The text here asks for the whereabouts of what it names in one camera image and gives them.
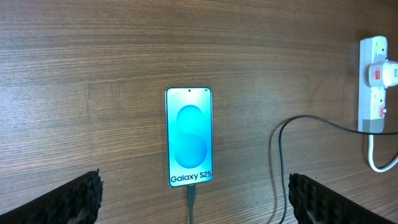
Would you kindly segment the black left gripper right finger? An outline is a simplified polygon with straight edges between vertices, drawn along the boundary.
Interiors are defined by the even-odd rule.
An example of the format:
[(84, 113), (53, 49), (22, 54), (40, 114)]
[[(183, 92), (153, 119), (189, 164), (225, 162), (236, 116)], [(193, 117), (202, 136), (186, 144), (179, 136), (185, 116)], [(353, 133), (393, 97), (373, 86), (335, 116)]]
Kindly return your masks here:
[(394, 223), (298, 173), (289, 177), (289, 202), (299, 223)]

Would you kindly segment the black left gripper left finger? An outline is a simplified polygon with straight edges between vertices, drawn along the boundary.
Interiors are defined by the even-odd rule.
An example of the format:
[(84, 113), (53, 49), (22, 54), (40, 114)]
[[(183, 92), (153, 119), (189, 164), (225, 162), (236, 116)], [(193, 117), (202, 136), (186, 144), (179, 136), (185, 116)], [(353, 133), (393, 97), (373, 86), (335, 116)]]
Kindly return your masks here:
[(103, 198), (100, 171), (76, 179), (1, 215), (2, 224), (94, 224)]

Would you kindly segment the blue Galaxy smartphone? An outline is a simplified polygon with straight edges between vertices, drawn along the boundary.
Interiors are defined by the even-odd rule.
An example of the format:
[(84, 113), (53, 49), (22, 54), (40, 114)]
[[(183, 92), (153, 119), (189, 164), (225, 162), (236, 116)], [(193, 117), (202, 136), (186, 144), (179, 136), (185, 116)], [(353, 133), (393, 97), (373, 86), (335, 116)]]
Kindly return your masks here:
[(213, 92), (208, 87), (165, 91), (169, 185), (213, 179)]

